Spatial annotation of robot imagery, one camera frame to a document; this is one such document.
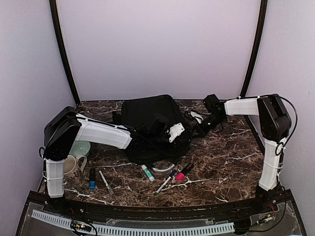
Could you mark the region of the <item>white glue stick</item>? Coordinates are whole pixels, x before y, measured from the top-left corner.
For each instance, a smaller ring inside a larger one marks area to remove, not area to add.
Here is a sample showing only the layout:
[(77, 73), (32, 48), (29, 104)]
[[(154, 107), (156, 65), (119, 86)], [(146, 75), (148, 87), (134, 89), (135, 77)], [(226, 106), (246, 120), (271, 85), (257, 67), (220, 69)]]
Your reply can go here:
[(142, 170), (144, 171), (144, 173), (146, 174), (147, 178), (150, 181), (154, 181), (155, 180), (154, 176), (152, 175), (151, 171), (147, 168), (146, 165), (142, 165), (141, 168), (142, 168)]

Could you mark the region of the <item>black marker blue cap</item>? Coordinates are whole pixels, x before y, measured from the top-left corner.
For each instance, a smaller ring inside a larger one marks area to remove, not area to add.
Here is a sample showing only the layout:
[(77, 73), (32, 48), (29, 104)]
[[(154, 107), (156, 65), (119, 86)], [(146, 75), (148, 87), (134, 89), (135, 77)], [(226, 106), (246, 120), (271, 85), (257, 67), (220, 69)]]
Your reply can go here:
[(95, 168), (91, 168), (89, 173), (89, 189), (95, 190), (95, 187), (96, 187)]

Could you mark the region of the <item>white pen blue cap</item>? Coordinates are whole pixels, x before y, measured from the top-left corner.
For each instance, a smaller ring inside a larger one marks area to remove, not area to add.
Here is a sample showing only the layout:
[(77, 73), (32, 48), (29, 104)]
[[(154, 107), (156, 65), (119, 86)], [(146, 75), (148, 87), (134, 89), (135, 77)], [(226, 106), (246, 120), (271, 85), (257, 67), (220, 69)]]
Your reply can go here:
[(165, 182), (159, 187), (159, 189), (154, 193), (154, 195), (158, 195), (160, 191), (166, 186), (166, 184), (173, 178), (173, 176), (176, 174), (176, 170), (173, 170), (171, 174), (168, 176), (168, 178), (165, 180)]

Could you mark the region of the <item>black student bag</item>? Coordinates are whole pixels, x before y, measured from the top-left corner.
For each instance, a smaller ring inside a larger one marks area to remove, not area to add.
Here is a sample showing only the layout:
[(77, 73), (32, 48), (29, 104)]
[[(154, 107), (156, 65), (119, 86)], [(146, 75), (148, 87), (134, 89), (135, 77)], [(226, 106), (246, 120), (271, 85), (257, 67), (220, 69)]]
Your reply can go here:
[[(191, 126), (168, 94), (126, 100), (120, 113), (112, 113), (112, 119), (113, 124), (130, 128), (135, 136), (125, 150), (130, 162), (141, 165), (172, 159), (176, 163), (190, 148)], [(176, 147), (159, 149), (151, 146), (152, 142), (147, 138), (149, 134), (168, 134), (169, 128), (178, 123), (183, 125), (185, 131), (174, 140)]]

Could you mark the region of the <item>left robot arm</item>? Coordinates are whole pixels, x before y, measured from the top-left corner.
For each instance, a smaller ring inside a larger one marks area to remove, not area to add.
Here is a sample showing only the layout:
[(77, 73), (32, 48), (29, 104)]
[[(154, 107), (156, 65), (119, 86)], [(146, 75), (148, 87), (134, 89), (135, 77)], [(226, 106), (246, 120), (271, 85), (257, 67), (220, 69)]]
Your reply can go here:
[(58, 214), (69, 211), (64, 200), (64, 164), (74, 142), (85, 141), (126, 149), (135, 136), (123, 125), (88, 118), (71, 106), (61, 110), (44, 128), (45, 177), (50, 206)]

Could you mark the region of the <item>white thin pen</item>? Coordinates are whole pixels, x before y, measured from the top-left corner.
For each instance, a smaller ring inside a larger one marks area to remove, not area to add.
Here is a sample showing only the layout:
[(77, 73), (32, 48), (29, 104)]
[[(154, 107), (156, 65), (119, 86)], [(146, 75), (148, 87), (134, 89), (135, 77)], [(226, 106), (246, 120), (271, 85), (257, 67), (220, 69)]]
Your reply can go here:
[(112, 189), (112, 188), (110, 187), (110, 185), (108, 184), (108, 182), (107, 182), (107, 180), (106, 180), (104, 174), (102, 173), (102, 171), (99, 170), (98, 172), (99, 172), (99, 174), (100, 174), (100, 176), (101, 176), (101, 178), (102, 178), (102, 180), (103, 180), (103, 182), (104, 182), (104, 184), (105, 184), (105, 186), (106, 186), (108, 192), (109, 192), (110, 194), (114, 194), (113, 189)]

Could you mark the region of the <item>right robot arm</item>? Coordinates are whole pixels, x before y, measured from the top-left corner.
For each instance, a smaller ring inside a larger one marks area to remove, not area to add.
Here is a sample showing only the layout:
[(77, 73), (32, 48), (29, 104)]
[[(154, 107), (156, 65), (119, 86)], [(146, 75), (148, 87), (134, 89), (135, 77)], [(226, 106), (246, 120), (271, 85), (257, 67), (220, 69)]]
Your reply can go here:
[(258, 186), (265, 191), (274, 189), (279, 181), (284, 149), (297, 126), (298, 114), (294, 105), (278, 94), (238, 97), (225, 101), (211, 94), (203, 100), (203, 104), (208, 113), (207, 118), (196, 119), (194, 130), (197, 132), (197, 138), (205, 137), (227, 120), (228, 116), (259, 117), (265, 152)]

